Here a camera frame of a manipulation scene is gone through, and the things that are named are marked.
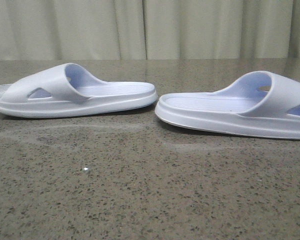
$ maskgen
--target slide sandal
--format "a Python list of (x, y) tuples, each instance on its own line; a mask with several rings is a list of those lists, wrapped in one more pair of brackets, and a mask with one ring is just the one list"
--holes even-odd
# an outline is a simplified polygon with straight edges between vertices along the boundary
[(22, 118), (94, 115), (148, 106), (158, 98), (147, 82), (106, 82), (66, 63), (0, 85), (0, 113)]
[(219, 91), (165, 94), (155, 113), (168, 124), (188, 129), (300, 139), (300, 82), (254, 71)]

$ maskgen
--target curtain fold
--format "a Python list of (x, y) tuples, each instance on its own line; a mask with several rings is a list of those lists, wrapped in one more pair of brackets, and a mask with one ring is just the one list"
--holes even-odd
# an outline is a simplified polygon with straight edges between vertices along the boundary
[(0, 60), (300, 57), (300, 0), (0, 0)]

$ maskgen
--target speckled stone surface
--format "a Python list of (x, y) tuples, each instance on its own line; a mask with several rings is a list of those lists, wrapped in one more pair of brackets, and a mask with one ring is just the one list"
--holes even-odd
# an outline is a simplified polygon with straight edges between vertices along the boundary
[[(0, 61), (0, 84), (65, 61)], [(212, 92), (300, 59), (76, 61), (159, 95)], [(300, 240), (300, 141), (239, 137), (126, 112), (0, 114), (0, 240)]]

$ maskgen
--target white slide sandal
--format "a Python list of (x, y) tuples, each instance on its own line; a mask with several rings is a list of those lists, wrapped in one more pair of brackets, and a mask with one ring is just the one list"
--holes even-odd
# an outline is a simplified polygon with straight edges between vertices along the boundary
[(155, 113), (162, 121), (187, 129), (300, 139), (300, 82), (254, 71), (219, 91), (165, 94)]
[(158, 98), (147, 82), (100, 80), (66, 63), (13, 84), (0, 85), (0, 113), (23, 118), (62, 118), (142, 108)]

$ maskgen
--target white curtain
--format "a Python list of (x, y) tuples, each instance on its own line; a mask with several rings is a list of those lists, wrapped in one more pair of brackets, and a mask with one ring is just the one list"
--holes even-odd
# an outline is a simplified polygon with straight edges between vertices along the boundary
[(300, 0), (0, 0), (0, 60), (300, 57)]

